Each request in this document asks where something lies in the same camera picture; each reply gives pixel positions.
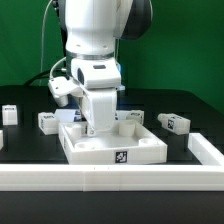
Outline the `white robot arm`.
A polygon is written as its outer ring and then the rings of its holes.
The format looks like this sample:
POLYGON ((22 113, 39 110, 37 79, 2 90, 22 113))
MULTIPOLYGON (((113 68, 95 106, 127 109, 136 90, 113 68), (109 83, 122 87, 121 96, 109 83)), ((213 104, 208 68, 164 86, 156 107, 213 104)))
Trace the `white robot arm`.
POLYGON ((59 18, 67 34, 67 74, 78 87, 76 102, 89 126, 112 128, 121 75, 115 41, 135 40, 150 27, 151 0, 59 0, 59 18))

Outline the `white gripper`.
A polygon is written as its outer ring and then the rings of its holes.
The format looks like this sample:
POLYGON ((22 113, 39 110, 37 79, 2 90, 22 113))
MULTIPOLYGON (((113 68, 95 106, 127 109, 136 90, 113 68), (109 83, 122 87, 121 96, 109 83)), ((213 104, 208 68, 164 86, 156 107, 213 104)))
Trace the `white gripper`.
POLYGON ((117 88, 121 75, 114 58, 71 61, 71 73, 83 91, 79 108, 95 131, 110 130, 115 122, 117 88))

